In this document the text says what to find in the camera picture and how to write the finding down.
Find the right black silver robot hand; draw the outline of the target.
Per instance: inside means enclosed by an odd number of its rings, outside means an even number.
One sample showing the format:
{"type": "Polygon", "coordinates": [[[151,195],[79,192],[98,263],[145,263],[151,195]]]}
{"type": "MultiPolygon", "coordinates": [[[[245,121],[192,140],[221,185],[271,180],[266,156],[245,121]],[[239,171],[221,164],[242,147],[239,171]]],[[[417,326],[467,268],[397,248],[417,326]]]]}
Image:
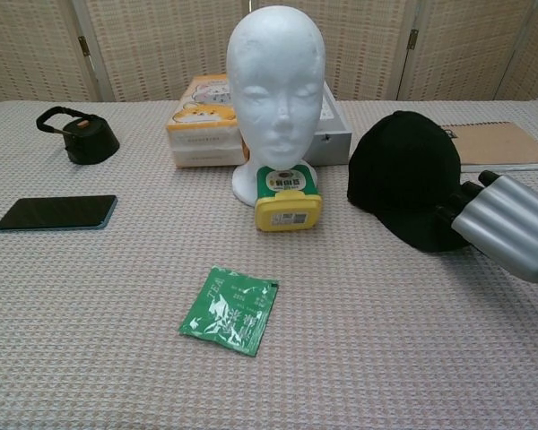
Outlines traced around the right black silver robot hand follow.
{"type": "Polygon", "coordinates": [[[521,280],[538,283],[538,192],[482,171],[437,207],[442,222],[521,280]]]}

